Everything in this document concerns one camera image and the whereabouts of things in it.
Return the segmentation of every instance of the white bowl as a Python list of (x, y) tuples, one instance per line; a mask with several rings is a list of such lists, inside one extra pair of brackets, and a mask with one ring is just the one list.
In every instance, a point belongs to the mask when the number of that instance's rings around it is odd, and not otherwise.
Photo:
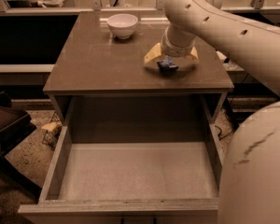
[(137, 17), (132, 14), (117, 14), (107, 20), (110, 31), (119, 39), (129, 38), (136, 29), (137, 23)]

